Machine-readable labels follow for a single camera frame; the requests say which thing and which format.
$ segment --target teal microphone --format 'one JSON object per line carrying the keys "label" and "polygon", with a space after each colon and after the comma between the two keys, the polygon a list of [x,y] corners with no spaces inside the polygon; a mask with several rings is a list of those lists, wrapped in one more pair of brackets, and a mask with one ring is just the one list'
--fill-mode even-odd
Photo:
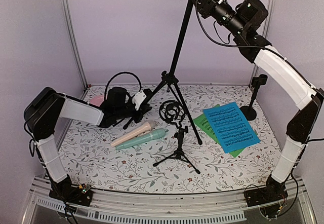
{"label": "teal microphone", "polygon": [[168,130],[166,130],[166,129],[155,129],[155,130],[151,131],[150,133],[144,134],[142,136],[138,136],[134,139],[127,140],[124,143],[117,145],[116,150],[122,150],[122,149],[130,148],[130,147],[138,145],[138,144],[146,143],[151,140],[160,139],[160,138],[164,137],[167,132],[168,132]]}

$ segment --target pink microphone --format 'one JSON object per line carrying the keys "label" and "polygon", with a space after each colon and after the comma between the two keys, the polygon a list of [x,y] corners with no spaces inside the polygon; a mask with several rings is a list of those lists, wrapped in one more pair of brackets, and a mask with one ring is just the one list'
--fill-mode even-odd
{"label": "pink microphone", "polygon": [[154,127],[155,127],[155,122],[153,120],[148,120],[142,126],[136,128],[133,131],[123,135],[122,137],[120,137],[120,138],[118,138],[116,140],[114,140],[111,143],[111,146],[117,146],[117,145],[125,142],[126,140],[132,139],[132,138],[140,135],[141,133],[152,130]]}

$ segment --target sheet music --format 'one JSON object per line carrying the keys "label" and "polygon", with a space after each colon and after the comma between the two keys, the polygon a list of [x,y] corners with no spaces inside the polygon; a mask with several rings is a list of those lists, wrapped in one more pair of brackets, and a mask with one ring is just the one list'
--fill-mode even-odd
{"label": "sheet music", "polygon": [[205,109],[204,114],[225,153],[260,142],[235,102],[221,107]]}

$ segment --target tripod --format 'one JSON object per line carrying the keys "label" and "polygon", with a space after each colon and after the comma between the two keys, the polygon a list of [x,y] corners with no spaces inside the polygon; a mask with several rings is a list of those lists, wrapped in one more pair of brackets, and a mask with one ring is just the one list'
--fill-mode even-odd
{"label": "tripod", "polygon": [[191,126],[192,126],[192,128],[194,130],[194,133],[195,133],[196,137],[197,137],[198,144],[202,145],[203,141],[201,140],[201,138],[200,138],[200,136],[198,134],[198,131],[197,131],[196,126],[195,126],[195,124],[194,124],[194,122],[192,120],[192,117],[191,117],[191,114],[190,114],[189,109],[187,107],[187,104],[186,104],[186,102],[185,102],[185,100],[184,100],[184,98],[183,98],[183,96],[181,94],[180,88],[178,86],[179,80],[174,75],[174,73],[176,71],[177,63],[178,63],[178,60],[179,60],[183,40],[184,40],[184,37],[186,35],[186,31],[187,31],[187,27],[188,27],[190,15],[191,15],[192,7],[193,7],[193,2],[191,0],[188,0],[186,12],[184,14],[183,22],[182,22],[182,25],[181,25],[180,34],[179,34],[179,38],[178,38],[178,41],[177,41],[177,46],[176,46],[176,50],[175,50],[175,53],[174,53],[174,56],[173,56],[170,71],[169,71],[169,73],[166,72],[166,71],[162,72],[162,81],[155,88],[155,90],[152,92],[152,94],[146,98],[144,103],[147,103],[156,93],[159,92],[159,90],[161,90],[165,85],[167,85],[168,89],[173,93],[173,95],[175,96],[177,101],[182,105],[185,114],[188,116],[189,121],[191,123]]}
{"label": "tripod", "polygon": [[184,134],[188,133],[188,126],[182,128],[181,122],[186,117],[185,112],[182,105],[177,101],[165,101],[159,109],[159,115],[163,121],[168,124],[175,125],[178,129],[178,132],[175,133],[174,137],[178,139],[178,148],[171,154],[170,156],[164,158],[163,160],[156,162],[153,164],[153,167],[156,167],[160,163],[168,160],[168,159],[176,159],[190,164],[196,173],[200,174],[200,171],[190,162],[190,160],[184,154],[182,149]]}

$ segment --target patterned mat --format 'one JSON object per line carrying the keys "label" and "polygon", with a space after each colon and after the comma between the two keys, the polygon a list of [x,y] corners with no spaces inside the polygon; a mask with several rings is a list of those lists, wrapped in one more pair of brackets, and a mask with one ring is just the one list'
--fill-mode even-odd
{"label": "patterned mat", "polygon": [[[123,86],[136,92],[137,86]],[[188,108],[195,118],[204,108],[235,101],[240,107],[248,105],[251,91],[245,86],[181,86]],[[104,92],[103,86],[93,86],[89,100]],[[146,119],[155,120],[159,128],[169,130],[166,137],[133,148],[116,151],[110,142],[136,128],[131,124],[122,129],[125,120],[116,127],[101,129],[73,121],[59,150],[66,171],[74,183],[89,183],[94,188],[137,193],[201,193],[243,189],[250,184],[264,185],[280,157],[280,148],[258,103],[254,104],[257,118],[250,122],[261,142],[246,148],[238,157],[224,154],[222,148],[201,130],[203,145],[198,145],[192,127],[185,135],[183,148],[190,161],[201,171],[178,160],[167,160],[158,167],[152,164],[170,155],[177,147],[174,126],[158,116],[159,105],[173,100],[171,92],[162,89],[150,102],[153,109]]]}

